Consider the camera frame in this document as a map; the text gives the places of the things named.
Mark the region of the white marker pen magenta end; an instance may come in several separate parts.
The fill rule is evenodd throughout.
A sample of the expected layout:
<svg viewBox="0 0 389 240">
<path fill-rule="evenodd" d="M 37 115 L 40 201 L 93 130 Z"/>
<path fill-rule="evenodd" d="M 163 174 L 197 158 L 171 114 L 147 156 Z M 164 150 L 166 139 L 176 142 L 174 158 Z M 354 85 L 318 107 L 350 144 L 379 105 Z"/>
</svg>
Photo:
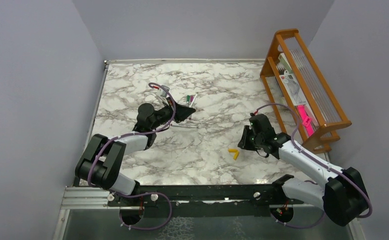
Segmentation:
<svg viewBox="0 0 389 240">
<path fill-rule="evenodd" d="M 190 107 L 190 108 L 193 106 L 195 100 L 197 99 L 197 96 L 198 96 L 198 94 L 195 94 L 195 95 L 193 95 L 193 96 L 191 97 L 190 103 L 189 103 L 189 107 Z"/>
</svg>

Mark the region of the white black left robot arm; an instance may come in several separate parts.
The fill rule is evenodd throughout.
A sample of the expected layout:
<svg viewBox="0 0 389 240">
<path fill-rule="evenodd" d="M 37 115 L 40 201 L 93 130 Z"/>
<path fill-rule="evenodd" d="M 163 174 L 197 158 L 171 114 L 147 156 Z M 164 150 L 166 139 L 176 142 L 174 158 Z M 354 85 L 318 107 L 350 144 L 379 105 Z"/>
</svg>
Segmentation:
<svg viewBox="0 0 389 240">
<path fill-rule="evenodd" d="M 75 176 L 91 186 L 120 193 L 127 205 L 139 201 L 139 183 L 120 172 L 124 156 L 149 149 L 155 139 L 158 127 L 171 121 L 180 123 L 196 112 L 195 108 L 178 103 L 167 104 L 156 110 L 150 103 L 138 107 L 136 124 L 131 133 L 123 137 L 108 138 L 101 134 L 91 137 L 75 167 Z"/>
</svg>

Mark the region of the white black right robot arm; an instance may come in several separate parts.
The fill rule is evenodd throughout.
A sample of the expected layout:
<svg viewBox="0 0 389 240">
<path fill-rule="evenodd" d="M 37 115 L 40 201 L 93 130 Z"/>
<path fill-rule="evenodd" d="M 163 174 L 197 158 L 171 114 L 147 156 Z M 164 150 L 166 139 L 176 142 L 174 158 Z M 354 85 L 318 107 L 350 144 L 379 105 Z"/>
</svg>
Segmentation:
<svg viewBox="0 0 389 240">
<path fill-rule="evenodd" d="M 313 205 L 336 225 L 346 226 L 355 218 L 368 217 L 372 204 L 361 174 L 353 167 L 341 168 L 303 148 L 287 133 L 276 133 L 267 116 L 251 113 L 238 147 L 265 152 L 301 170 L 311 183 L 285 175 L 273 182 L 271 198 L 279 204 L 296 199 Z"/>
</svg>

